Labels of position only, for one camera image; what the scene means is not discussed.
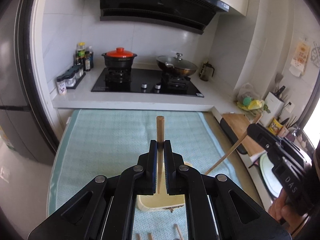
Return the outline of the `person right hand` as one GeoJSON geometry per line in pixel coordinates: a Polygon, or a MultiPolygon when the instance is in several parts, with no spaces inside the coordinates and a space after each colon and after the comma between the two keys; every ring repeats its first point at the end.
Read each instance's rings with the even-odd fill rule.
{"type": "Polygon", "coordinates": [[[284,219],[290,226],[298,226],[304,220],[304,217],[300,216],[291,205],[286,204],[286,199],[287,193],[282,188],[279,197],[269,207],[268,214],[278,222],[284,219]]]}

